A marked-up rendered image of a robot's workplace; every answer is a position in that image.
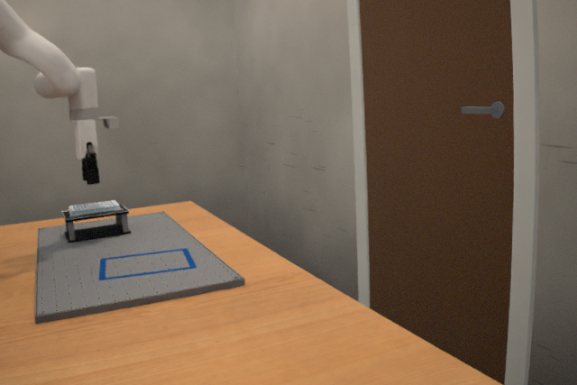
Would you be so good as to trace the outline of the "black raised platform on two legs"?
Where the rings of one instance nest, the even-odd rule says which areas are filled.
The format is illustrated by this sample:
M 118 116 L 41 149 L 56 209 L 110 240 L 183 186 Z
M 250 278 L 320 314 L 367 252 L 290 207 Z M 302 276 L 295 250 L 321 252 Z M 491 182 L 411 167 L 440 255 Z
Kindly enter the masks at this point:
M 119 204 L 121 209 L 116 209 L 114 212 L 107 212 L 101 214 L 94 214 L 94 215 L 70 215 L 69 211 L 62 211 L 62 214 L 65 219 L 66 224 L 66 231 L 65 235 L 68 239 L 69 243 L 122 235 L 122 234 L 131 234 L 132 232 L 129 230 L 128 227 L 128 219 L 127 214 L 129 214 L 129 210 L 124 207 L 122 204 Z M 90 227 L 84 229 L 77 229 L 74 230 L 75 221 L 81 220 L 88 220 L 100 217 L 107 217 L 115 215 L 116 224 L 114 225 L 102 225 L 97 227 Z

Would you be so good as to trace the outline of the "blue rectangular tape outline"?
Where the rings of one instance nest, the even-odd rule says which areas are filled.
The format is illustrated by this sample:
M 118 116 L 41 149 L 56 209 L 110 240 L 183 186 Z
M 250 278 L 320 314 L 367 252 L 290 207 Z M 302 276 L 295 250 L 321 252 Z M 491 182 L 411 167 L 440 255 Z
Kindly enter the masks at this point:
M 153 272 L 145 272 L 145 273 L 138 273 L 138 274 L 131 274 L 131 275 L 123 275 L 123 276 L 116 276 L 116 277 L 106 278 L 106 277 L 105 277 L 106 260 L 110 260 L 110 258 L 104 258 L 104 259 L 100 259 L 99 280 L 111 280 L 111 279 L 119 279 L 119 278 L 126 278 L 126 277 L 133 277 L 133 276 L 140 276 L 140 275 L 147 275 L 147 274 L 154 274 L 154 273 L 162 273 L 162 272 L 168 272 L 168 271 L 175 271 L 175 270 L 195 269 L 195 268 L 197 267 L 196 264 L 194 263 L 191 255 L 190 255 L 189 251 L 188 251 L 188 248 L 185 248 L 185 249 L 177 249 L 177 250 L 170 250 L 170 251 L 171 251 L 171 252 L 183 251 L 190 267 L 179 268 L 179 269 L 172 269 L 172 270 L 159 270 L 159 271 L 153 271 Z M 111 259 L 118 259 L 118 258 L 125 258 L 125 257 L 133 257 L 133 256 L 140 256 L 140 254 L 119 256 L 119 257 L 112 257 Z

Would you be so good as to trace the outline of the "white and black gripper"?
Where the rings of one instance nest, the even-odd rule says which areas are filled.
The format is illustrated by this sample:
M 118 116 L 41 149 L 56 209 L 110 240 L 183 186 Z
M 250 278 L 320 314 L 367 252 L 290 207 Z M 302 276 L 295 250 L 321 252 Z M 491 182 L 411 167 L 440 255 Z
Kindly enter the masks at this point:
M 99 180 L 99 171 L 97 167 L 98 146 L 96 136 L 96 120 L 99 119 L 83 119 L 70 120 L 75 122 L 75 141 L 77 158 L 82 160 L 82 175 L 83 180 L 87 184 L 97 184 Z M 96 156 L 97 151 L 97 156 Z M 89 157 L 87 157 L 89 156 Z

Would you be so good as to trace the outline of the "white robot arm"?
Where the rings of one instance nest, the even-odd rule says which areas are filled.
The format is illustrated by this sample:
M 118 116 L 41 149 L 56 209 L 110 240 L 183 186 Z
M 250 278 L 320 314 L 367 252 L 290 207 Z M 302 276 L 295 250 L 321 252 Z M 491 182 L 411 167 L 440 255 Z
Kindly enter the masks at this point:
M 34 80 L 39 95 L 69 96 L 70 120 L 103 119 L 104 127 L 119 127 L 118 117 L 99 117 L 95 70 L 76 68 L 57 46 L 31 30 L 5 0 L 0 0 L 0 50 L 40 71 Z

